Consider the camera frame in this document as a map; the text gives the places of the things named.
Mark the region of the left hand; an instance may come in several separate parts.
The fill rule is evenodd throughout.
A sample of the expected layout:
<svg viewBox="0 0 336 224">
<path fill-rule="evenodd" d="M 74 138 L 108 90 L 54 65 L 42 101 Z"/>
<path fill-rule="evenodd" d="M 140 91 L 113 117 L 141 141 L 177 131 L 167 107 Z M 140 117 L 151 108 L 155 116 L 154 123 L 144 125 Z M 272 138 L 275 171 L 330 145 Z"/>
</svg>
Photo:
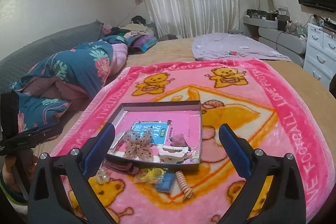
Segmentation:
<svg viewBox="0 0 336 224">
<path fill-rule="evenodd" d="M 16 155 L 6 155 L 2 168 L 2 179 L 15 193 L 29 194 L 38 158 L 32 149 L 19 151 Z"/>
</svg>

